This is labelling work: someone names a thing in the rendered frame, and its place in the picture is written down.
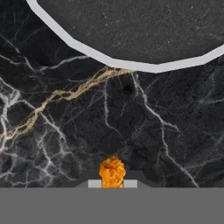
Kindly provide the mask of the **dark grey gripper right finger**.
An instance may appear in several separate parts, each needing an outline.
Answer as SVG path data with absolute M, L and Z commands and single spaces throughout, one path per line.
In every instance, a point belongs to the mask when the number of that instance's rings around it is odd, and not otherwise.
M 128 171 L 124 177 L 125 188 L 146 188 L 147 183 L 144 180 L 143 173 L 141 171 Z

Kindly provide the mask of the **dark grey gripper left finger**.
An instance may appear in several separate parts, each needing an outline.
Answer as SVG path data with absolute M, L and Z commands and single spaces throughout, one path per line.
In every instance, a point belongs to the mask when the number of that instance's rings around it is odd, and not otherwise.
M 77 182 L 77 188 L 101 188 L 102 180 L 97 171 L 86 171 Z

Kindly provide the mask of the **orange raw meat piece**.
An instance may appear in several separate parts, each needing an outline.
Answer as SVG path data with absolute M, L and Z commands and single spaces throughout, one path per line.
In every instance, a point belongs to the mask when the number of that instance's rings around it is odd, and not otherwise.
M 104 159 L 100 164 L 99 175 L 102 188 L 123 188 L 126 175 L 123 161 L 115 156 Z

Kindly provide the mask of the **dark grey pan white rim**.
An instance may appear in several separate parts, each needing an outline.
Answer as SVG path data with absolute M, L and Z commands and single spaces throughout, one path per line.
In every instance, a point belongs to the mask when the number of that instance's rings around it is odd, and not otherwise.
M 224 0 L 26 0 L 69 47 L 159 74 L 224 58 Z

